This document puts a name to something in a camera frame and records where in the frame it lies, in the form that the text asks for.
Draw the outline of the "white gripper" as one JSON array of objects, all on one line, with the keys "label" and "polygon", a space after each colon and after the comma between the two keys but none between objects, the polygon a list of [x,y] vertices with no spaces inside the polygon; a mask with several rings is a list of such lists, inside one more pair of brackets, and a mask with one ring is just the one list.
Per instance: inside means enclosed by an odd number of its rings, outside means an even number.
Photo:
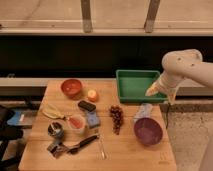
[{"label": "white gripper", "polygon": [[153,96],[159,92],[168,94],[169,103],[174,103],[178,86],[182,81],[182,77],[173,75],[164,71],[156,81],[146,91],[146,96]]}]

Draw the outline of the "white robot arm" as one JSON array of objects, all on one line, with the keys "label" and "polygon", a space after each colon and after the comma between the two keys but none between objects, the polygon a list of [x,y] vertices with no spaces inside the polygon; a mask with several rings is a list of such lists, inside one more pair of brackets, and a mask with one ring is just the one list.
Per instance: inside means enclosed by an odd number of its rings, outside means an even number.
[{"label": "white robot arm", "polygon": [[162,93],[173,104],[184,79],[191,79],[201,85],[213,88],[213,63],[204,62],[197,49],[171,51],[162,58],[163,73],[146,90],[146,96]]}]

